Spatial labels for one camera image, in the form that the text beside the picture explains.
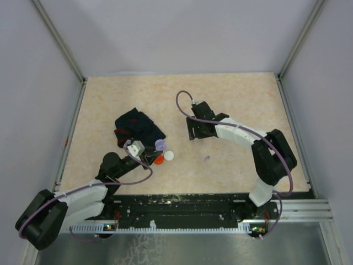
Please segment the orange charging case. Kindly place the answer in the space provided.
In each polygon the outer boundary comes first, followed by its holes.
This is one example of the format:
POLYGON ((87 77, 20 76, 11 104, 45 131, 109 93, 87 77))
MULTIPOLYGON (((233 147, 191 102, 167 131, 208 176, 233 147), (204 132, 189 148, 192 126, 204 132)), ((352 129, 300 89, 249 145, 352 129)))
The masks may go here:
POLYGON ((163 155, 159 155, 155 160, 154 163, 157 165, 160 165, 164 162, 164 156, 163 155))

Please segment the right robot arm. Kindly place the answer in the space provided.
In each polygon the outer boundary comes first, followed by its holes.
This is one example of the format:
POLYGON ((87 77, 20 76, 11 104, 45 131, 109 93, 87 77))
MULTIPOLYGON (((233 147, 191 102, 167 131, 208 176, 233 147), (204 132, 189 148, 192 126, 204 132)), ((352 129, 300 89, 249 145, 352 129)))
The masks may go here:
POLYGON ((265 204, 272 198, 274 187, 297 166, 284 134, 278 129, 270 132, 252 129, 224 113, 216 115, 204 101, 192 103, 191 110, 194 115, 186 117, 190 140, 216 137, 252 152, 259 179, 248 195, 246 210, 250 217, 260 218, 266 212, 265 204))

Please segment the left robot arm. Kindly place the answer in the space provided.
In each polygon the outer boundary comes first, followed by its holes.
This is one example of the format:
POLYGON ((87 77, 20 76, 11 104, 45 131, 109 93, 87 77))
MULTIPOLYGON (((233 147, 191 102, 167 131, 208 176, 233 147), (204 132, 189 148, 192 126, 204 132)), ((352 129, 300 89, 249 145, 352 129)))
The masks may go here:
POLYGON ((125 146, 123 158, 115 152, 104 155, 98 175, 87 184, 64 192, 41 190, 32 199, 15 223, 19 237, 29 241, 37 250, 49 247, 59 233, 78 222, 100 216, 113 216, 115 206, 109 199, 123 185, 120 178, 142 167, 152 172, 151 165, 162 155, 140 141, 125 146))

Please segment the purple charging case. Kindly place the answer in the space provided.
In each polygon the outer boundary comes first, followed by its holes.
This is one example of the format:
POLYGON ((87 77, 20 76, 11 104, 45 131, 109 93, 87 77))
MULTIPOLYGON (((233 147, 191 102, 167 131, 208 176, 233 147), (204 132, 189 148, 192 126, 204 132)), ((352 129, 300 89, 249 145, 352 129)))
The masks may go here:
POLYGON ((155 142, 154 146, 156 151, 164 151, 167 148, 167 145, 164 139, 158 139, 155 142))

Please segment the white charging case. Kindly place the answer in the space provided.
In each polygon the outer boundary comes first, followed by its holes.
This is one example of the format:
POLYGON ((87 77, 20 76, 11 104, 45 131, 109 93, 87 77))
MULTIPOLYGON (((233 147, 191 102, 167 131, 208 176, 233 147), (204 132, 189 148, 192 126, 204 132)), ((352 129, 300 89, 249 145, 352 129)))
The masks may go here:
POLYGON ((172 161, 175 158, 175 154, 173 151, 169 150, 163 154, 163 157, 166 161, 172 161))

